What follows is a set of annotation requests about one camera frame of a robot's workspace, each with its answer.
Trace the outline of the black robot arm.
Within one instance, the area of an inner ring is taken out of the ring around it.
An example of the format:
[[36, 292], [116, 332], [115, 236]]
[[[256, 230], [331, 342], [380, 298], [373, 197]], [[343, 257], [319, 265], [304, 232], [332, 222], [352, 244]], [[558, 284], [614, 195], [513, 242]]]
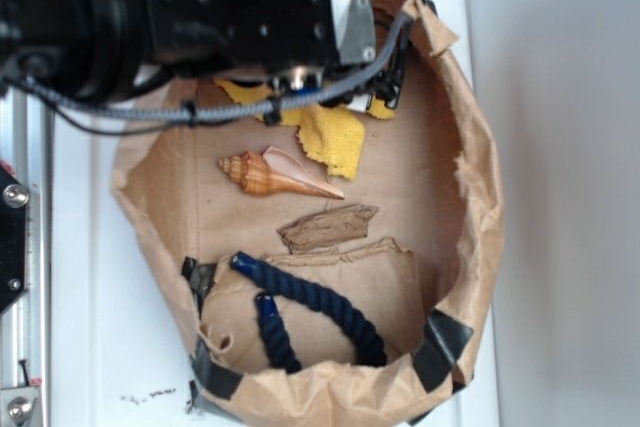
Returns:
[[412, 19], [379, 44], [370, 0], [1, 0], [1, 79], [47, 102], [104, 116], [174, 78], [267, 83], [246, 107], [152, 114], [222, 122], [366, 91], [392, 98]]

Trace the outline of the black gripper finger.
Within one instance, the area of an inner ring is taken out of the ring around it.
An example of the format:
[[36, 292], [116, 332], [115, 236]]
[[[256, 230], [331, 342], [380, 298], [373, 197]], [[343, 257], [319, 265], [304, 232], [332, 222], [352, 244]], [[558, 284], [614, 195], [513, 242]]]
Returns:
[[411, 23], [401, 28], [385, 67], [349, 95], [350, 110], [372, 110], [375, 100], [381, 101], [387, 110], [397, 108], [409, 57], [410, 30]]

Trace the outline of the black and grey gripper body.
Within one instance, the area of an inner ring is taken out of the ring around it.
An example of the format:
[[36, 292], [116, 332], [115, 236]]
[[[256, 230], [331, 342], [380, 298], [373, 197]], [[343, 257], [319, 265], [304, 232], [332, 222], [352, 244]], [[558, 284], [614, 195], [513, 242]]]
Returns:
[[369, 0], [147, 0], [150, 61], [183, 78], [333, 77], [376, 57]]

